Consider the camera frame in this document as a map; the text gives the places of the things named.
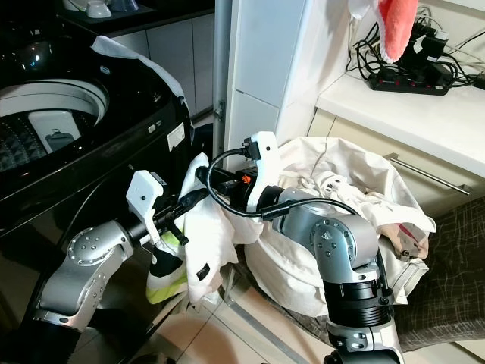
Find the black round bin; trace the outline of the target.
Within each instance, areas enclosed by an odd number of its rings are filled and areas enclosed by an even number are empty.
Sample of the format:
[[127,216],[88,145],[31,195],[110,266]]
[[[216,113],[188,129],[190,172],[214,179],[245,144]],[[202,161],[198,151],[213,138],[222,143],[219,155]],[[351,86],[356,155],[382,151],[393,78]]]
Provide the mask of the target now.
[[214,122],[200,121],[192,125],[190,155],[195,157],[204,153],[208,158],[214,156]]

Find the white background cupboard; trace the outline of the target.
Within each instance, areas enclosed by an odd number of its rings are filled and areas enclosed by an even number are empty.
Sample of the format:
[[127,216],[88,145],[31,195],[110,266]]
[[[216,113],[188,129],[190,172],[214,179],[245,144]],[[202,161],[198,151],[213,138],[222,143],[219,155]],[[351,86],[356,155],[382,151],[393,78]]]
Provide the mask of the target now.
[[214,14],[114,36],[179,80],[191,114],[214,104]]

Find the pink orange towel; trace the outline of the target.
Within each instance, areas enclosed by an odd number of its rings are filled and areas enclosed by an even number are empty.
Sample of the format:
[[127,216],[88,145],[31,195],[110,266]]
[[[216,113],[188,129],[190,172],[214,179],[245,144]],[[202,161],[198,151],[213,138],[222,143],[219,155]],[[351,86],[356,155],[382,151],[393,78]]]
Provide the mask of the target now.
[[377,0],[381,30],[381,58],[395,63],[408,48],[419,0]]

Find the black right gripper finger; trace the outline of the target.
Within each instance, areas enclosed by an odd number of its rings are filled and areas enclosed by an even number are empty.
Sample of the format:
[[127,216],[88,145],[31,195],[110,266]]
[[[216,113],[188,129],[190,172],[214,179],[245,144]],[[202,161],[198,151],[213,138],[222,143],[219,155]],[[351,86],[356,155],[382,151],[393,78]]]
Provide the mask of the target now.
[[222,195],[230,195],[230,173],[228,171],[216,167],[209,171],[207,166],[200,166],[194,170],[194,173],[201,183],[208,185]]

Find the white counter cabinet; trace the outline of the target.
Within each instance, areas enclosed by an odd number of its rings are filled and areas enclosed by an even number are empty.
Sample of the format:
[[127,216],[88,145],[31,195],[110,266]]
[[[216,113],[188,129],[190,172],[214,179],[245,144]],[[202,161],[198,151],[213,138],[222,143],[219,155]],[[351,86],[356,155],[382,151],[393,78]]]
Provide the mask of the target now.
[[472,189],[465,196],[391,162],[427,215],[485,196],[485,90],[382,93],[346,74],[319,95],[308,134],[343,138],[383,158],[398,153],[405,162]]

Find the black power adapter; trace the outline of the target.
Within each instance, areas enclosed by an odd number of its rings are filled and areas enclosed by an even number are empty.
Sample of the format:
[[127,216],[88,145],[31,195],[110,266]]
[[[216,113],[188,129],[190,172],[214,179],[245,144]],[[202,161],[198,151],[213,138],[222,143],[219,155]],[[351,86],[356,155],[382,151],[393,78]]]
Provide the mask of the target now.
[[443,29],[436,29],[434,27],[423,27],[421,38],[421,48],[417,52],[420,58],[427,61],[439,61],[443,56],[444,46],[446,46],[449,39],[449,34]]

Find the black white yellow sock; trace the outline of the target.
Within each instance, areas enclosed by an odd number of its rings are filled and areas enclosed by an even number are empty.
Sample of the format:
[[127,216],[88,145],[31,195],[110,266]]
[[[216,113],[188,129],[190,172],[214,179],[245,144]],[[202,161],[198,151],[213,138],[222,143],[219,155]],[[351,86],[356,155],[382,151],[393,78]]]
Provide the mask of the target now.
[[159,304],[180,292],[187,291],[183,244],[172,232],[161,235],[160,242],[150,246],[152,260],[146,281],[146,298]]

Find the silver metal pole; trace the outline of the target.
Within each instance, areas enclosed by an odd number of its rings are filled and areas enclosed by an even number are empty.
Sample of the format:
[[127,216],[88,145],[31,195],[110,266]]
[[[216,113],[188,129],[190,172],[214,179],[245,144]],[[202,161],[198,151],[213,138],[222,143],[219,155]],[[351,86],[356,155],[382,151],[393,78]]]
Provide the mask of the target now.
[[225,150],[233,0],[214,0],[214,156]]

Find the tall white cabinet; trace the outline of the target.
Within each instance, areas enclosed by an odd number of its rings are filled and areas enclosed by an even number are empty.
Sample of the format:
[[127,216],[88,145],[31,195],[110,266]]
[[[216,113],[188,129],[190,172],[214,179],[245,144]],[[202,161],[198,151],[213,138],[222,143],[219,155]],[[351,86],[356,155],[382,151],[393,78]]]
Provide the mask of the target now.
[[258,131],[308,135],[319,94],[344,72],[347,0],[229,0],[223,146]]

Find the grey washer drum filter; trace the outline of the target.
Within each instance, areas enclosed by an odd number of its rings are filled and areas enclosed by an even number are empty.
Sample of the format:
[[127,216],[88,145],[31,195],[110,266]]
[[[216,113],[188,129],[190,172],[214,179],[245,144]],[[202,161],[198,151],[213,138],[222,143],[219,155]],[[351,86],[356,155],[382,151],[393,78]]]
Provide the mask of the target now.
[[45,148],[49,153],[56,152],[56,150],[65,148],[70,145],[75,138],[70,133],[62,133],[59,129],[52,129],[48,135],[44,136]]

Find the white fabric laundry basket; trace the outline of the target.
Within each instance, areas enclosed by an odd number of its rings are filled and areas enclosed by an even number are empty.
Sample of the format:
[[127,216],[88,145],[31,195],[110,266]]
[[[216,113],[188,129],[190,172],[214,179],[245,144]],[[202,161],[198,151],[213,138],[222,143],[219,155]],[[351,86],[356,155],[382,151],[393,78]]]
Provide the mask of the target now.
[[[314,150],[366,150],[338,136],[301,136],[284,143],[278,150],[282,155],[291,146]],[[385,168],[379,168],[379,176],[384,177],[385,185],[378,190],[390,195],[393,201],[378,206],[350,207],[360,212],[388,239],[379,243],[379,253],[389,274],[387,281],[393,291],[393,303],[405,305],[408,295],[429,270],[424,262],[430,250],[427,241],[430,234],[437,231],[437,223],[420,208],[395,167],[384,157],[374,154],[378,162],[386,163]],[[259,287],[285,309],[311,318],[326,315],[323,281],[311,253],[274,232],[270,223],[262,226],[264,229],[257,238],[250,233],[236,233],[245,243],[246,264]]]

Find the white clothes in basket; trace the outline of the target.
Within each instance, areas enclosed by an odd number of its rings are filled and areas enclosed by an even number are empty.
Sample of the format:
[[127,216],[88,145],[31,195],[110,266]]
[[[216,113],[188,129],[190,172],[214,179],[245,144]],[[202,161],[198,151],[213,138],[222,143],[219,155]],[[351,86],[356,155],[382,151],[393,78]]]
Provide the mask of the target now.
[[371,207],[392,203],[378,190],[385,179],[379,176],[377,155],[367,150],[338,148],[306,149],[291,146],[282,152],[281,187],[308,192],[312,197],[335,199],[351,207]]

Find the white garment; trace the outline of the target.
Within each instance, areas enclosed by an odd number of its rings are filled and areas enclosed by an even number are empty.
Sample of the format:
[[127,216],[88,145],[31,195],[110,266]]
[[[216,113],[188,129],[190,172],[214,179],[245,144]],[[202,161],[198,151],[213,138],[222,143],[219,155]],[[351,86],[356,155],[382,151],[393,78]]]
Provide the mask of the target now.
[[196,177],[196,170],[208,170],[209,157],[201,152],[190,161],[185,173],[179,198],[197,192],[204,195],[188,212],[177,219],[177,227],[187,236],[184,246],[185,274],[188,300],[195,305],[205,295],[218,291],[222,284],[221,267],[235,259],[229,253],[233,228],[221,205],[208,195],[203,181]]

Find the white cup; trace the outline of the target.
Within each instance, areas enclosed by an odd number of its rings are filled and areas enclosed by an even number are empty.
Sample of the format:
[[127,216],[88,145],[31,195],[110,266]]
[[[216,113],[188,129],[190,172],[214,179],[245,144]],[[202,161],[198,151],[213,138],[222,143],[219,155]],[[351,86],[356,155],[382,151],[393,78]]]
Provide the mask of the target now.
[[104,20],[112,15],[105,0],[88,0],[84,13],[93,20]]

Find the black power strip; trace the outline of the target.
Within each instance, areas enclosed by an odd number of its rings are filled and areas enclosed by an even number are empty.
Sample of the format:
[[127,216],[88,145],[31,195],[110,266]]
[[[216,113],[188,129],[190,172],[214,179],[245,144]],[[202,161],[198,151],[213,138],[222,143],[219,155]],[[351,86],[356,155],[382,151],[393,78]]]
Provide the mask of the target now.
[[366,82],[371,90],[384,93],[445,95],[450,90],[452,80],[450,73],[433,68],[419,71],[416,75],[398,69],[381,68],[368,76]]

